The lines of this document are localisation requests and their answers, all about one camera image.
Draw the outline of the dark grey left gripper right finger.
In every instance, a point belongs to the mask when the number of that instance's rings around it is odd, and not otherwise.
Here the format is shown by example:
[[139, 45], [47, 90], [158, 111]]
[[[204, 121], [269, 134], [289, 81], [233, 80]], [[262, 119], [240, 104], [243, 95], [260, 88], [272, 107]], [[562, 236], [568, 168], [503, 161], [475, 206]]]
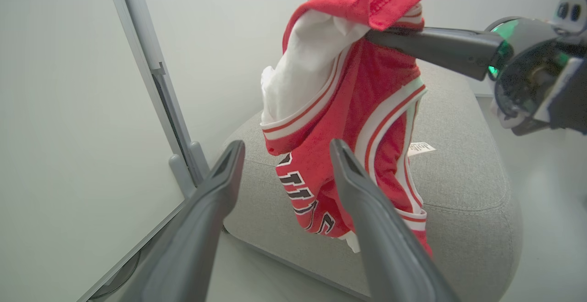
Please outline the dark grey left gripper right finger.
[[371, 302], [460, 302], [348, 145], [332, 140], [330, 156], [339, 199], [358, 235]]

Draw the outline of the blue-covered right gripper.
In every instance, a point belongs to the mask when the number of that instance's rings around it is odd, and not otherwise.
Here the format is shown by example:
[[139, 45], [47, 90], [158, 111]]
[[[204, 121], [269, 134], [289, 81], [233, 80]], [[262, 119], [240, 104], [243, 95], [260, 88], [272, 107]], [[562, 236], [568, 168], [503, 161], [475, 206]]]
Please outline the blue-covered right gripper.
[[516, 136], [587, 135], [587, 22], [508, 16], [487, 31], [390, 27], [365, 38], [478, 81], [488, 74], [497, 117]]

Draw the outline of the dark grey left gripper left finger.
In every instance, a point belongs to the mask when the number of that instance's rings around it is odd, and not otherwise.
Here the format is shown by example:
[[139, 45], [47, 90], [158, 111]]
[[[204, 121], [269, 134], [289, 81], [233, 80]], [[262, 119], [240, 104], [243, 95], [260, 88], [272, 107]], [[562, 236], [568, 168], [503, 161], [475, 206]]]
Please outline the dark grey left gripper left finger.
[[238, 199], [244, 158], [243, 141], [228, 144], [119, 302], [206, 302], [223, 221]]

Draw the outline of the red white basketball jersey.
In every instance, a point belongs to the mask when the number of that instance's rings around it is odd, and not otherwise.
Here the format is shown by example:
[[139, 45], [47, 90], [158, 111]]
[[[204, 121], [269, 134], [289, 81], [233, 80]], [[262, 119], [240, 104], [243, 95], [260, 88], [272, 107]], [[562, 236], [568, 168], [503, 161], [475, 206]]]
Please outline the red white basketball jersey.
[[422, 0], [309, 0], [292, 14], [283, 55], [261, 75], [261, 130], [300, 227], [360, 246], [344, 210], [330, 156], [345, 141], [424, 250], [427, 213], [408, 157], [427, 89], [413, 56], [365, 35], [390, 27], [421, 31]]

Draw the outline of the grey upholstered seat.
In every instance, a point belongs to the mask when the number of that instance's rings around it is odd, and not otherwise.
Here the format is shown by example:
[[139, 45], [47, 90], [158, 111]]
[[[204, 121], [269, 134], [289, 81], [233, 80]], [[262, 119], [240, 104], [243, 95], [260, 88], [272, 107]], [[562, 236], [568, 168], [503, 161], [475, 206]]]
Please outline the grey upholstered seat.
[[[495, 141], [467, 79], [424, 61], [427, 93], [413, 141], [434, 151], [410, 158], [424, 200], [427, 240], [442, 274], [462, 302], [500, 302], [511, 285], [522, 248], [518, 202]], [[235, 133], [246, 145], [238, 201], [224, 221], [228, 233], [258, 252], [368, 302], [360, 254], [347, 243], [306, 233], [275, 173], [256, 114]]]

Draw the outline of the grey partition foot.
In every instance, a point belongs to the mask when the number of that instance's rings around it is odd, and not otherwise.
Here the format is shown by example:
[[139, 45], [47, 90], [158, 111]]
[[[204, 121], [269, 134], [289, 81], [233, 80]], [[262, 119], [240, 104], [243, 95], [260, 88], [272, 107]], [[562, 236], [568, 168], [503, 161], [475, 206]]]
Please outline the grey partition foot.
[[189, 200], [197, 191], [197, 187], [189, 173], [188, 166], [185, 164], [184, 158], [179, 154], [173, 154], [169, 159], [168, 164], [172, 173], [178, 183], [180, 191], [184, 199]]
[[191, 161], [190, 170], [196, 187], [199, 187], [210, 172], [210, 167], [203, 152], [203, 148], [197, 141], [192, 141], [188, 148]]

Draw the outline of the wide white partition panel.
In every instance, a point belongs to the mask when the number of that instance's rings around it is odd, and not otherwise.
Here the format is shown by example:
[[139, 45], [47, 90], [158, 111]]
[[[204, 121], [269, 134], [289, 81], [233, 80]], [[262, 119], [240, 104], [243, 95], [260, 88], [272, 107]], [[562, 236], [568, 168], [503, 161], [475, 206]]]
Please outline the wide white partition panel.
[[184, 200], [125, 0], [0, 0], [0, 302], [86, 302]]

